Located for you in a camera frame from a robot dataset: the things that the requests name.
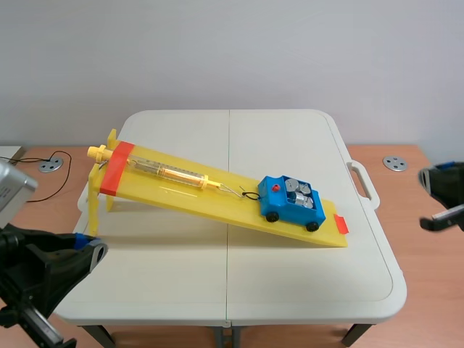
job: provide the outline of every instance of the blue toy car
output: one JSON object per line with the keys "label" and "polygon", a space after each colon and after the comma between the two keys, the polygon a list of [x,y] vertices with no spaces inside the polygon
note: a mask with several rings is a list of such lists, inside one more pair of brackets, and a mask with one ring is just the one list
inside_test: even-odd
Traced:
{"label": "blue toy car", "polygon": [[261,215],[270,223],[283,220],[305,226],[309,232],[326,220],[319,193],[309,183],[288,176],[266,176],[258,185]]}

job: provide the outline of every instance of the wooden desk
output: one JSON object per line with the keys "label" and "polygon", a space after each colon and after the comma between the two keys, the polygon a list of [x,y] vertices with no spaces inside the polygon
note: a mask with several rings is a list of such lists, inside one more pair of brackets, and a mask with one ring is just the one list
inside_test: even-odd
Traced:
{"label": "wooden desk", "polygon": [[[26,157],[48,157],[58,148],[31,149]],[[79,217],[77,199],[86,183],[92,161],[86,148],[64,148],[72,155],[68,184],[49,201],[27,204],[13,220],[24,228],[69,232]],[[354,160],[364,164],[381,198],[378,216],[385,234],[405,273],[408,299],[392,320],[370,329],[353,347],[461,348],[464,344],[464,233],[458,228],[441,234],[421,230],[420,216],[443,210],[419,186],[417,173],[428,160],[416,146],[349,146]],[[409,169],[396,173],[386,169],[382,158],[397,155]],[[66,174],[58,170],[41,174],[34,164],[19,164],[37,178],[35,199],[53,193]],[[67,338],[75,337],[80,348],[99,348],[81,328],[52,316],[52,323]],[[242,332],[242,348],[293,347],[339,348],[349,325],[342,326],[255,326]],[[213,348],[208,328],[196,327],[110,327],[118,347]],[[35,347],[18,328],[0,329],[5,347]]]}

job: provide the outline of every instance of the black cable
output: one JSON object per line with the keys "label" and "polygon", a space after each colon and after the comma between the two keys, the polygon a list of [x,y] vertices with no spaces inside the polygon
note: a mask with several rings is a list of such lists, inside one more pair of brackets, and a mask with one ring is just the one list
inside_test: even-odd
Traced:
{"label": "black cable", "polygon": [[253,201],[259,201],[259,200],[261,199],[260,194],[258,194],[257,192],[242,192],[241,195],[242,195],[242,196],[245,196],[246,198],[250,198],[250,199],[252,199]]}
{"label": "black cable", "polygon": [[50,158],[48,159],[45,159],[44,161],[47,161],[47,162],[50,162],[51,158],[53,157],[54,154],[57,154],[57,153],[62,153],[62,154],[67,154],[70,158],[70,164],[67,166],[67,174],[66,174],[66,179],[65,181],[63,182],[63,184],[61,185],[60,188],[58,188],[58,190],[54,193],[54,194],[51,194],[50,196],[48,197],[45,197],[43,199],[34,199],[32,201],[27,201],[27,203],[36,203],[36,202],[43,202],[43,201],[46,201],[47,199],[50,199],[52,198],[53,196],[55,196],[56,194],[58,194],[58,192],[60,192],[63,187],[65,187],[66,183],[67,183],[67,180],[70,178],[70,173],[71,173],[71,162],[73,161],[73,157],[68,154],[66,151],[61,151],[61,150],[57,150],[55,151],[53,154],[51,154]]}
{"label": "black cable", "polygon": [[50,159],[45,159],[45,158],[37,158],[37,157],[27,157],[27,158],[22,158],[22,159],[13,159],[13,158],[8,158],[8,157],[3,157],[0,156],[0,159],[3,160],[9,160],[15,163],[21,162],[21,163],[35,163],[35,162],[49,162]]}

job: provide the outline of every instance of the white wall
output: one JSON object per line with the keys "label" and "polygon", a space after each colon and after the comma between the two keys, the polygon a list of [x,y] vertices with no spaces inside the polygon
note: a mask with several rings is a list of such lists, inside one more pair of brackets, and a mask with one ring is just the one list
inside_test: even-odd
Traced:
{"label": "white wall", "polygon": [[99,144],[145,109],[316,108],[347,143],[464,159],[463,11],[462,0],[2,1],[0,143]]}

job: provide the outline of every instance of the car wheel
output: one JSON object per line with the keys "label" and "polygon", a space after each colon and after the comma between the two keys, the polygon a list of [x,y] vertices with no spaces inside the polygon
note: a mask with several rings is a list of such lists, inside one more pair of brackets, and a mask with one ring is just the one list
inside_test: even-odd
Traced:
{"label": "car wheel", "polygon": [[266,214],[266,220],[270,223],[278,221],[278,212],[269,212],[268,214]]}
{"label": "car wheel", "polygon": [[308,223],[306,225],[306,229],[308,230],[308,232],[317,231],[319,229],[319,224],[318,223]]}

